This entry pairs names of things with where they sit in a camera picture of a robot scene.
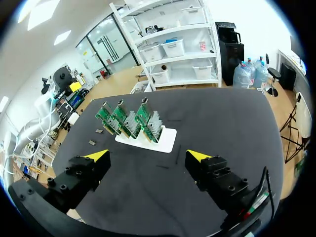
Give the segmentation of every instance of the glass door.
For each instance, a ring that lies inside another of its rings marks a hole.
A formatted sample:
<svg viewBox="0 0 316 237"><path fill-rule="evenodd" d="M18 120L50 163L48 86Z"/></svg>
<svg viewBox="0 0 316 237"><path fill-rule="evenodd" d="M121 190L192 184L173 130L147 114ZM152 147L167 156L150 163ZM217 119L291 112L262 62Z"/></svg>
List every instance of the glass door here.
<svg viewBox="0 0 316 237"><path fill-rule="evenodd" d="M101 60L112 73L137 66L135 56L130 51L112 16L108 16L97 25L88 34L88 37Z"/></svg>
<svg viewBox="0 0 316 237"><path fill-rule="evenodd" d="M83 58L84 66L91 71L93 77L100 75L100 71L107 71L97 52L87 38L84 38L76 47L77 52Z"/></svg>

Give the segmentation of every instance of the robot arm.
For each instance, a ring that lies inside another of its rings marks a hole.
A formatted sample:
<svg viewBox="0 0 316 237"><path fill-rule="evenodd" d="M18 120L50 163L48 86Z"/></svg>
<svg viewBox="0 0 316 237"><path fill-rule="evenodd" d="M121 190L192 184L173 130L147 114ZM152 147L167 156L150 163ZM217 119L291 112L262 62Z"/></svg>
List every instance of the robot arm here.
<svg viewBox="0 0 316 237"><path fill-rule="evenodd" d="M5 150L5 172L3 175L4 187L7 188L13 183L13 159L12 154L20 155L23 148L38 138L42 134L47 134L49 130L55 129L60 119L57 113L52 109L53 96L51 93L42 95L36 102L35 107L38 111L39 118L29 121L19 132L17 136L8 132L4 141Z"/></svg>
<svg viewBox="0 0 316 237"><path fill-rule="evenodd" d="M53 76L53 92L49 91L42 95L35 103L39 118L29 121L19 132L17 136L8 132L4 141L4 187L7 188L13 183L13 159L12 156L21 155L23 148L42 134L48 134L60 124L60 118L53 110L54 99L60 99L63 96L69 96L72 93L70 85L76 81L68 69L62 67L58 69Z"/></svg>

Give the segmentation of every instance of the black table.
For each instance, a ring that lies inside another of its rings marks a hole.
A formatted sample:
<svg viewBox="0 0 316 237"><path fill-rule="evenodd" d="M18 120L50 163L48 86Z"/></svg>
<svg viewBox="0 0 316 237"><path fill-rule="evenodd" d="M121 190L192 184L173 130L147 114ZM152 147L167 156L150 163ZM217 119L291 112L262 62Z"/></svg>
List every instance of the black table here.
<svg viewBox="0 0 316 237"><path fill-rule="evenodd" d="M94 116L104 101L120 99L137 111L143 97L157 110L164 125L177 130L171 153L132 147L115 141ZM88 143L95 141L96 146ZM89 225L118 233L174 234L205 237L220 230L226 213L206 192L200 192L184 167L191 149L220 155L253 189L266 165L278 206L283 180L281 139L270 105L256 90L232 88L178 89L94 100L68 133L54 160L56 175L76 155L111 152L112 167L98 189L77 207ZM267 223L270 204L260 219Z"/></svg>

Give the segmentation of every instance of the bolt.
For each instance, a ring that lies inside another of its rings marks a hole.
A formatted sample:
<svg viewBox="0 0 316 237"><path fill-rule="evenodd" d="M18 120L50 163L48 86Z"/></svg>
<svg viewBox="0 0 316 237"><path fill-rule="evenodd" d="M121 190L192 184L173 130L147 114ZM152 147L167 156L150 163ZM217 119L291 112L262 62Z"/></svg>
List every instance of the bolt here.
<svg viewBox="0 0 316 237"><path fill-rule="evenodd" d="M34 191L32 189L28 190L28 195L32 195L34 193Z"/></svg>

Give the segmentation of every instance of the white holder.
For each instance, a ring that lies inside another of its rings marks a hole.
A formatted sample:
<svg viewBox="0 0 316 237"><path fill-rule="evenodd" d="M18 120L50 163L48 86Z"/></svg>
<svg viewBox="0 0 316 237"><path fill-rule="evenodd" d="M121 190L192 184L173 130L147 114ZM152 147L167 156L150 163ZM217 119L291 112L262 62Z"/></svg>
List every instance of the white holder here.
<svg viewBox="0 0 316 237"><path fill-rule="evenodd" d="M174 141L176 140L177 130L173 128L162 127L160 139L157 143L148 141L143 131L140 131L136 139L127 138L123 133L117 135L115 140L124 144L140 147L152 151L170 153L172 151Z"/></svg>

